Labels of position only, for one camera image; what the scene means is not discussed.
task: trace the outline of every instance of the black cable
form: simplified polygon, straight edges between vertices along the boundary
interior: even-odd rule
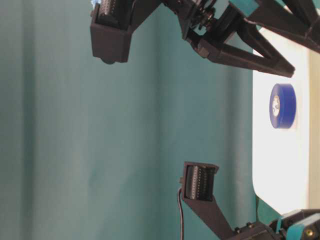
[[[180,187],[178,189],[177,201],[178,201],[178,207],[180,212],[180,240],[184,240],[184,212],[182,210],[182,205],[181,205],[181,192],[182,192],[182,188]]]

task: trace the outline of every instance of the white platform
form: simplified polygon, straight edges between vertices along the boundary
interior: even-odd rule
[[[262,29],[295,66],[293,78],[253,72],[253,187],[280,214],[320,208],[320,54]],[[274,129],[269,101],[275,84],[292,84],[297,98],[290,129]]]

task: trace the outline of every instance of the green fabric backdrop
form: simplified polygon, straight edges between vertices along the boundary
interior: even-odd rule
[[[219,165],[227,219],[254,221],[252,72],[196,55],[163,6],[129,62],[105,65],[92,57],[90,10],[1,4],[0,239],[178,239],[184,161]],[[211,239],[184,210],[185,239]]]

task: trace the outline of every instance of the robotic arm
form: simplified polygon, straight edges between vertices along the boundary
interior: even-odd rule
[[[320,209],[297,210],[265,225],[248,222],[234,230],[221,212],[213,195],[213,164],[185,162],[178,205],[181,215],[181,240],[184,238],[182,200],[221,240],[318,240],[320,238]]]
[[[257,25],[320,53],[320,18],[313,0],[229,0],[215,18],[217,0],[102,0],[91,16],[94,57],[107,64],[128,61],[134,31],[163,3],[178,18],[182,39],[213,63],[291,77],[295,68],[259,33]],[[196,29],[205,28],[200,35]],[[261,56],[228,44],[237,33]]]

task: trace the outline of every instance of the blue tape roll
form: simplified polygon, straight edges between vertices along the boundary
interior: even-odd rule
[[[289,129],[294,123],[297,109],[296,94],[291,84],[274,85],[269,113],[271,124],[275,129]]]

